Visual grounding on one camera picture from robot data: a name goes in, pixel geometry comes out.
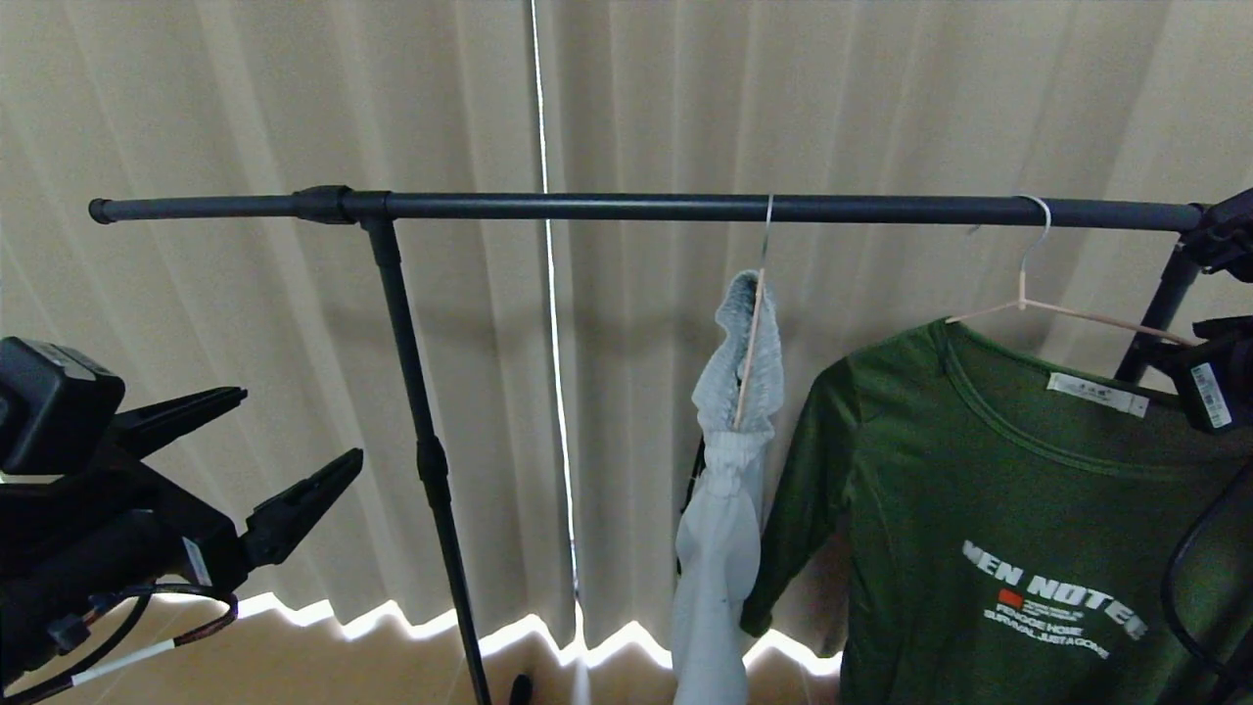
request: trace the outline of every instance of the horizontal bar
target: horizontal bar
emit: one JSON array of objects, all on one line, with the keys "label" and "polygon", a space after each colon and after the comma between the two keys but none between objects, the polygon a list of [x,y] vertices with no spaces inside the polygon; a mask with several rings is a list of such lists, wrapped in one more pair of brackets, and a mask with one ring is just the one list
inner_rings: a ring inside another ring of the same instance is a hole
[{"label": "horizontal bar", "polygon": [[[387,193],[320,187],[293,195],[216,195],[91,202],[98,222],[158,218],[288,215],[318,222],[367,217],[449,219],[720,220],[762,222],[767,195],[640,193]],[[311,200],[311,192],[318,200]],[[1180,232],[1200,209],[1173,203],[1046,200],[1058,227]],[[935,223],[1025,225],[1044,222],[1021,197],[776,195],[776,222]]]}]

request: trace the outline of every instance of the clothing rack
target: clothing rack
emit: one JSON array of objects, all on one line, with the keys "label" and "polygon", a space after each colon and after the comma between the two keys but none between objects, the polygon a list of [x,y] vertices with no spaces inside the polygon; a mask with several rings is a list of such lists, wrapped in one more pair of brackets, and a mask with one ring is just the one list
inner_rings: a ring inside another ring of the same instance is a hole
[{"label": "clothing rack", "polygon": [[[109,200],[96,198],[88,210],[98,223],[172,218],[294,217],[327,224],[358,224],[370,234],[378,264],[387,312],[400,357],[405,392],[417,437],[417,473],[435,515],[435,527],[447,570],[457,626],[479,705],[490,705],[487,676],[471,615],[461,548],[457,543],[449,490],[449,463],[435,433],[413,319],[401,272],[395,220],[451,219],[611,219],[764,222],[768,195],[604,194],[604,193],[392,193],[353,190],[346,185],[317,185],[289,195],[216,195]],[[1042,225],[1040,207],[1019,197],[933,195],[774,195],[773,222],[915,223]],[[1046,199],[1055,227],[1140,229],[1187,233],[1202,224],[1195,204],[1125,200]],[[1199,264],[1172,254],[1162,282],[1145,311],[1143,324],[1170,324]],[[1145,338],[1138,333],[1116,378],[1138,382],[1146,362],[1140,354]],[[530,681],[519,676],[511,705],[530,699]]]}]

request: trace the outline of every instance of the light under curtain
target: light under curtain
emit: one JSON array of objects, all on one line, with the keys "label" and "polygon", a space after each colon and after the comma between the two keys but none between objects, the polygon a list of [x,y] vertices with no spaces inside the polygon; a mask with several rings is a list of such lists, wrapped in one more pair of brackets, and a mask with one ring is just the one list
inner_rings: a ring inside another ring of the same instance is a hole
[{"label": "light under curtain", "polygon": [[[550,188],[1189,200],[1253,185],[1253,14],[1238,3],[536,3]],[[242,597],[451,609],[382,292],[360,233],[294,220],[100,228],[95,195],[541,189],[524,3],[0,5],[3,328],[119,372],[127,406],[222,384],[244,407],[154,460],[236,520],[360,445],[361,478]],[[1222,46],[1222,51],[1214,51]],[[761,227],[554,222],[556,419],[543,223],[397,224],[451,465],[475,617],[669,642],[692,389]],[[777,224],[787,394],[771,488],[814,376],[865,343],[1005,299],[1017,228]],[[1035,294],[1138,318],[1168,235],[1060,230]],[[1178,316],[1239,312],[1202,278]],[[1027,313],[997,339],[1086,371],[1129,334]],[[774,626],[843,640],[840,545]]]}]

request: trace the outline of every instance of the light blue garment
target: light blue garment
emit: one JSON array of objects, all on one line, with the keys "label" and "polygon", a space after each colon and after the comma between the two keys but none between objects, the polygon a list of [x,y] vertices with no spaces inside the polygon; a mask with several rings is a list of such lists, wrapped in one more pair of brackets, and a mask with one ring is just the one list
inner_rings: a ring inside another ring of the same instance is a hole
[{"label": "light blue garment", "polygon": [[674,541],[683,566],[674,592],[670,642],[679,681],[677,705],[748,701],[739,611],[761,563],[766,447],[774,438],[769,417],[783,406],[783,354],[767,284],[744,411],[739,430],[732,428],[748,354],[757,277],[757,270],[747,270],[732,279],[714,314],[727,338],[692,393],[705,438],[705,471]]}]

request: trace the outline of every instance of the garment sleeve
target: garment sleeve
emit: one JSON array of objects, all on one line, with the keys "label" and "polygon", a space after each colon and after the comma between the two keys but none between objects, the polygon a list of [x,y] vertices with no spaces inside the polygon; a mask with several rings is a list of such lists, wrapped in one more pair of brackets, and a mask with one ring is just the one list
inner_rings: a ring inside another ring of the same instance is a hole
[{"label": "garment sleeve", "polygon": [[860,404],[847,359],[814,381],[801,411],[774,505],[762,535],[757,582],[739,626],[762,636],[783,589],[822,547],[845,507]]}]

